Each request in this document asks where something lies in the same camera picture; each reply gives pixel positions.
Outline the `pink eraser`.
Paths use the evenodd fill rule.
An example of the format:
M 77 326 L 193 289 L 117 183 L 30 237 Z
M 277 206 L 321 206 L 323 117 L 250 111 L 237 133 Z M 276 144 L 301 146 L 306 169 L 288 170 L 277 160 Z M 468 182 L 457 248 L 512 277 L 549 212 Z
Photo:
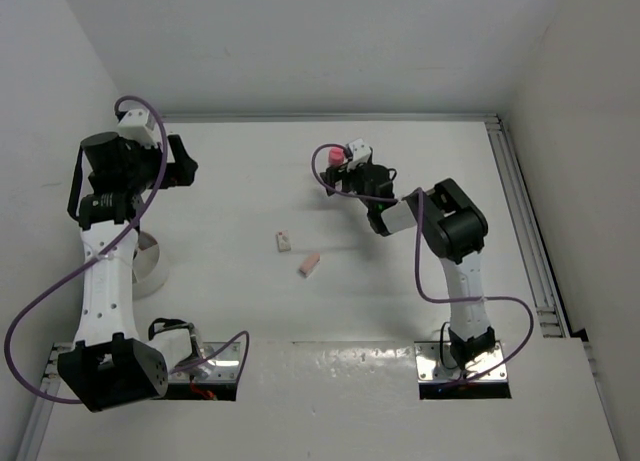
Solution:
M 319 253 L 311 253 L 300 264 L 298 272 L 305 278 L 309 277 L 313 270 L 317 267 L 321 259 Z

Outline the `white eraser with label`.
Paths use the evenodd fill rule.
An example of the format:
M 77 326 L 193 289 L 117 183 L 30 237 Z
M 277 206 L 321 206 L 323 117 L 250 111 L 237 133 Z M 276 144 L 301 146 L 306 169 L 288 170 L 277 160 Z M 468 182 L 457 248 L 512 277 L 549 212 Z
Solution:
M 289 233 L 286 230 L 276 233 L 276 245 L 279 252 L 288 252 L 292 249 Z

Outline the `white round container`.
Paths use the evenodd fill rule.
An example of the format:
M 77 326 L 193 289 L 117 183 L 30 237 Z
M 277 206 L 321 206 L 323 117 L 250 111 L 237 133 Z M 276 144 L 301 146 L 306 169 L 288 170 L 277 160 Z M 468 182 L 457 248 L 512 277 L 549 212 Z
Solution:
M 133 298 L 139 300 L 157 292 L 167 281 L 169 262 L 157 239 L 140 231 L 132 264 Z

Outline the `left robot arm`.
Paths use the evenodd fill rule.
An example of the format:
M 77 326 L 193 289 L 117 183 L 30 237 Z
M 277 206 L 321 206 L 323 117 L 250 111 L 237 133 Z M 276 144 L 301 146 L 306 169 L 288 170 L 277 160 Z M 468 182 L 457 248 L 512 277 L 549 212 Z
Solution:
M 158 318 L 142 340 L 133 313 L 133 264 L 139 230 L 129 224 L 142 210 L 141 195 L 159 181 L 162 188 L 189 186 L 197 163 L 181 138 L 168 137 L 174 156 L 161 164 L 158 147 L 144 147 L 116 132 L 84 139 L 74 172 L 68 210 L 78 222 L 85 258 L 82 314 L 72 349 L 58 360 L 64 382 L 91 412 L 162 398 L 170 372 L 195 359 L 193 324 Z

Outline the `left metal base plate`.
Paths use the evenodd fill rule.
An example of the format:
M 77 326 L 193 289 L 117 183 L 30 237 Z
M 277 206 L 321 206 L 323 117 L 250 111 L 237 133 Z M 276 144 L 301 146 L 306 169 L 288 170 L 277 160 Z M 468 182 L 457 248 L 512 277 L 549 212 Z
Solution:
M 222 342 L 204 342 L 200 357 L 205 362 L 171 374 L 163 400 L 235 402 L 245 349 L 241 341 L 222 347 Z

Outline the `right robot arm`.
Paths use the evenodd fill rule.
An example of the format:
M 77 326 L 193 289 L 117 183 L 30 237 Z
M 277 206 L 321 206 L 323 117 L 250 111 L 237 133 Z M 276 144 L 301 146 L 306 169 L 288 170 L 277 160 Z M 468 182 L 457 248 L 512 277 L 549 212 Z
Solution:
M 488 234 L 484 214 L 456 181 L 447 178 L 433 188 L 418 188 L 397 199 L 395 170 L 372 162 L 352 170 L 345 164 L 314 174 L 329 196 L 360 200 L 372 230 L 383 237 L 415 227 L 445 273 L 450 308 L 450 354 L 459 369 L 490 351 L 496 342 L 484 305 L 481 251 Z

